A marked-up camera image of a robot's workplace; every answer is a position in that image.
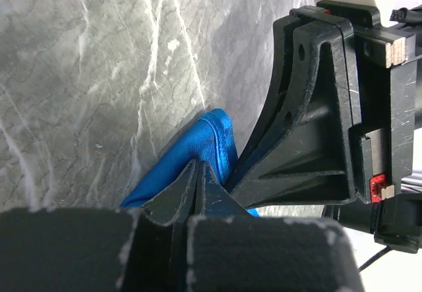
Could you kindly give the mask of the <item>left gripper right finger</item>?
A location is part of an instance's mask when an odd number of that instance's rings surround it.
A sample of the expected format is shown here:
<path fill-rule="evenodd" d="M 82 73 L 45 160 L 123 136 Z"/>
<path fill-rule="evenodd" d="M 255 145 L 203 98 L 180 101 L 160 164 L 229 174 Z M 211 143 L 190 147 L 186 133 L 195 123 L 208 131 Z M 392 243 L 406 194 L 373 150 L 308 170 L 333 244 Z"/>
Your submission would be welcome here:
<path fill-rule="evenodd" d="M 349 239 L 328 218 L 256 218 L 201 163 L 187 224 L 188 291 L 362 291 Z"/>

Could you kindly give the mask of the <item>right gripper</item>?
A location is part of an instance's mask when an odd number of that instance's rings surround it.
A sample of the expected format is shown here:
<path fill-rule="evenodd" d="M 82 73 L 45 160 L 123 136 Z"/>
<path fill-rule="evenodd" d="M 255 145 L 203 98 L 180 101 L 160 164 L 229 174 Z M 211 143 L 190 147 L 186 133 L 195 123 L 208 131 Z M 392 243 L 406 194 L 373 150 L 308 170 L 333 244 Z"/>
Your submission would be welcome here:
<path fill-rule="evenodd" d="M 393 10 L 387 28 L 376 7 L 318 6 L 334 16 L 274 22 L 266 101 L 226 189 L 246 208 L 344 204 L 323 216 L 385 251 L 416 253 L 421 193 L 403 190 L 402 179 L 421 127 L 421 8 Z"/>

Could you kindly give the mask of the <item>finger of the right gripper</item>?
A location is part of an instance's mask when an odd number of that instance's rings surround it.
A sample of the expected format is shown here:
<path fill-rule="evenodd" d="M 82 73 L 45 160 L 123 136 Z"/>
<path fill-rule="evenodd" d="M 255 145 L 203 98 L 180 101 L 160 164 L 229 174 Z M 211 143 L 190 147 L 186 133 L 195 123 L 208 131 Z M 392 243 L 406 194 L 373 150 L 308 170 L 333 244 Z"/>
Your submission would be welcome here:
<path fill-rule="evenodd" d="M 332 19 L 300 7 L 273 23 L 270 86 L 241 160 L 332 160 Z"/>

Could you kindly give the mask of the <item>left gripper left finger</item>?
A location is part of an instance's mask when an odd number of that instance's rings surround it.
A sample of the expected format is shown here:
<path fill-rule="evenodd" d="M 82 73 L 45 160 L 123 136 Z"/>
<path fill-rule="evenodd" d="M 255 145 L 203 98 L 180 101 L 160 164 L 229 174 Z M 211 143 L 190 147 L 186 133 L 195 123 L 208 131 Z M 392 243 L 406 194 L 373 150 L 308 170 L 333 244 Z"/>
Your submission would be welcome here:
<path fill-rule="evenodd" d="M 139 208 L 1 214 L 2 291 L 182 291 L 198 162 Z"/>

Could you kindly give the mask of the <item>blue cloth napkin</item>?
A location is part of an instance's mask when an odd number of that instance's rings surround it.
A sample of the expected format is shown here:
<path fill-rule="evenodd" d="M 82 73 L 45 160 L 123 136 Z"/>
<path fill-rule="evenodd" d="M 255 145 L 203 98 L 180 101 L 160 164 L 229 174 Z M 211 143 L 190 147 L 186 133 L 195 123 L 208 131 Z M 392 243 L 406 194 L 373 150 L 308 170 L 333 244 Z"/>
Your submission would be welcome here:
<path fill-rule="evenodd" d="M 233 123 L 222 109 L 213 109 L 178 138 L 155 166 L 122 201 L 122 208 L 137 208 L 153 199 L 180 176 L 191 160 L 210 165 L 224 185 L 238 160 Z"/>

